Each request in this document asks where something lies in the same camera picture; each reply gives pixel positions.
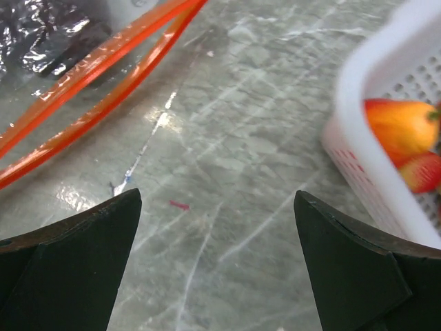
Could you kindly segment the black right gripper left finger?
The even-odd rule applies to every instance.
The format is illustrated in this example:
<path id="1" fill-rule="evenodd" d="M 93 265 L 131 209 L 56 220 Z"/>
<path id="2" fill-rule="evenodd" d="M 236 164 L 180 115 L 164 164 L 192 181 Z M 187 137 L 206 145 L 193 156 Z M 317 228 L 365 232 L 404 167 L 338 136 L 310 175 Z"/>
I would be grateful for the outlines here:
<path id="1" fill-rule="evenodd" d="M 106 330 L 141 207 L 135 188 L 1 240 L 1 329 Z"/>

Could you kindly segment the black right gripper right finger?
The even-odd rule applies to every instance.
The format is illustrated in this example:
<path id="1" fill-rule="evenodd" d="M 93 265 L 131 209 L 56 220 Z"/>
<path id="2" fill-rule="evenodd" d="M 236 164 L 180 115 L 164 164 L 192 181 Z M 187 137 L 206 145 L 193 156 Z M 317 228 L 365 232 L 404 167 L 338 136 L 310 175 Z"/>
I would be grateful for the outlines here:
<path id="1" fill-rule="evenodd" d="M 323 330 L 440 329 L 440 250 L 354 219 L 305 191 L 296 227 Z"/>

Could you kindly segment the red fake cherry bunch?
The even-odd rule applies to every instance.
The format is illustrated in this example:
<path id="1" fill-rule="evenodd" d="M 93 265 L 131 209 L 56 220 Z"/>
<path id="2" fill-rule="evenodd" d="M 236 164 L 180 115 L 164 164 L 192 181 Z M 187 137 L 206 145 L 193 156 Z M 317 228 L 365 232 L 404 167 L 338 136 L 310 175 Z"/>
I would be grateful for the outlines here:
<path id="1" fill-rule="evenodd" d="M 414 194 L 435 190 L 440 185 L 440 155 L 419 154 L 400 166 L 399 173 Z"/>

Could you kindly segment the small orange red fruit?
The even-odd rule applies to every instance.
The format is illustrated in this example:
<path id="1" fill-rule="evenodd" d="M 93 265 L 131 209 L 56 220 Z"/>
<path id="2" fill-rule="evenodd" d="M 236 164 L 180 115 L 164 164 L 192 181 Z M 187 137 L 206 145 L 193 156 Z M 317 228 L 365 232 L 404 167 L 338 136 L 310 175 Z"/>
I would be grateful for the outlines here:
<path id="1" fill-rule="evenodd" d="M 365 99 L 371 131 L 391 159 L 406 159 L 435 145 L 440 107 L 422 101 Z"/>

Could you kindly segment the clear zip top bag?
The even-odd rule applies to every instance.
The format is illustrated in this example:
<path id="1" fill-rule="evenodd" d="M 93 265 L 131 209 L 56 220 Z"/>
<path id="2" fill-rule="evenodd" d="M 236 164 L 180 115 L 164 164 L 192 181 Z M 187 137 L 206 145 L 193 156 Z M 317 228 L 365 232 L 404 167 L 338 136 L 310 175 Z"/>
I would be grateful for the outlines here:
<path id="1" fill-rule="evenodd" d="M 67 71 L 1 135 L 2 155 L 7 154 L 67 101 L 98 79 L 144 40 L 163 26 L 166 27 L 154 47 L 105 98 L 64 131 L 3 169 L 1 187 L 5 188 L 14 183 L 60 153 L 128 98 L 163 60 L 205 4 L 205 1 L 166 1 L 131 22 Z"/>

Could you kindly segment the white perforated basket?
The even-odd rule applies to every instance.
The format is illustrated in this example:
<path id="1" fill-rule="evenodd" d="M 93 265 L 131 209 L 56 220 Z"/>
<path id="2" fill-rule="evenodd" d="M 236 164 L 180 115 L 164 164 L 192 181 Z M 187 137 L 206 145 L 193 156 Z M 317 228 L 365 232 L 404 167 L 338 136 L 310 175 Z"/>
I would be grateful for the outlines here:
<path id="1" fill-rule="evenodd" d="M 322 144 L 380 229 L 440 247 L 440 2 L 406 1 L 342 65 Z"/>

